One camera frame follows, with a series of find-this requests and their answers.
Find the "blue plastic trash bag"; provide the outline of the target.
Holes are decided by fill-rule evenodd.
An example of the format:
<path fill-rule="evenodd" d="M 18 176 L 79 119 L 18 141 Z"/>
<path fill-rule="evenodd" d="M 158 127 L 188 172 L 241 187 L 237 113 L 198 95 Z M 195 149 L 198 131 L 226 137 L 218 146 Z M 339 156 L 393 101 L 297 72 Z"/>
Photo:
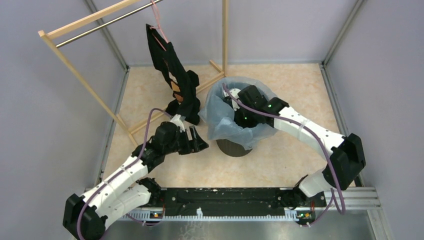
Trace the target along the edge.
<path fill-rule="evenodd" d="M 258 124 L 253 128 L 243 128 L 234 122 L 235 111 L 231 104 L 224 102 L 223 84 L 229 90 L 254 85 L 258 91 L 270 100 L 277 95 L 263 82 L 245 76 L 224 77 L 213 84 L 207 94 L 204 107 L 198 115 L 206 123 L 209 140 L 229 140 L 251 150 L 259 141 L 276 134 L 277 130 L 267 124 Z"/>

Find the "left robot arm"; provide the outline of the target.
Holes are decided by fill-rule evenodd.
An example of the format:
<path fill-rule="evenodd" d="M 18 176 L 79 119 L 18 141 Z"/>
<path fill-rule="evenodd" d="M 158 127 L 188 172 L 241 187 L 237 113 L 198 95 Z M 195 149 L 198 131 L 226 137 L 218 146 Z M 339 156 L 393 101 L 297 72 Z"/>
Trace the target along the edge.
<path fill-rule="evenodd" d="M 101 239 L 114 222 L 133 209 L 154 207 L 160 202 L 161 187 L 147 175 L 167 155 L 194 154 L 208 147 L 195 126 L 185 129 L 171 121 L 162 122 L 112 175 L 82 195 L 72 194 L 66 200 L 63 227 L 77 240 Z"/>

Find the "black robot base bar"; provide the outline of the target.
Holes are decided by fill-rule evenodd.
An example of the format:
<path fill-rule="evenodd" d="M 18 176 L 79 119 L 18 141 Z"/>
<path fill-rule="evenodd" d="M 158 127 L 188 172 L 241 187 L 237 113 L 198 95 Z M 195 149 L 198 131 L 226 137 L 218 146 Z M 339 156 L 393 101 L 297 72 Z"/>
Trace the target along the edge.
<path fill-rule="evenodd" d="M 195 216 L 201 210 L 206 217 L 283 216 L 289 210 L 321 206 L 321 196 L 301 196 L 291 188 L 163 188 L 151 196 L 142 209 L 164 210 L 166 217 Z"/>

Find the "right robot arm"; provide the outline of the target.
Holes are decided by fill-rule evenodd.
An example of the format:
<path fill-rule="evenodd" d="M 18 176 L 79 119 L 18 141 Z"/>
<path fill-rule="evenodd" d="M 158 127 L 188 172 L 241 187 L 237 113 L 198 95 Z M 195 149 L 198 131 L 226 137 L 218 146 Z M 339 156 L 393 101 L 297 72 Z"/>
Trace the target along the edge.
<path fill-rule="evenodd" d="M 293 200 L 307 206 L 320 192 L 346 190 L 366 166 L 361 138 L 348 136 L 324 128 L 302 116 L 286 101 L 273 97 L 267 99 L 255 85 L 243 89 L 223 90 L 225 100 L 233 110 L 243 113 L 244 121 L 264 124 L 296 137 L 300 142 L 321 154 L 327 162 L 322 170 L 307 175 L 296 185 Z"/>

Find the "black trash bin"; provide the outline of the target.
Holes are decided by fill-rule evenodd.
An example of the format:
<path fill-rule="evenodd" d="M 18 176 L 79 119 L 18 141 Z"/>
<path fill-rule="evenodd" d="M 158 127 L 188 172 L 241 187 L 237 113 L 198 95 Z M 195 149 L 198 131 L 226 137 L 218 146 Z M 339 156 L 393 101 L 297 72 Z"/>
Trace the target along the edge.
<path fill-rule="evenodd" d="M 239 158 L 249 154 L 252 149 L 246 150 L 242 145 L 227 139 L 216 140 L 218 148 L 227 156 Z"/>

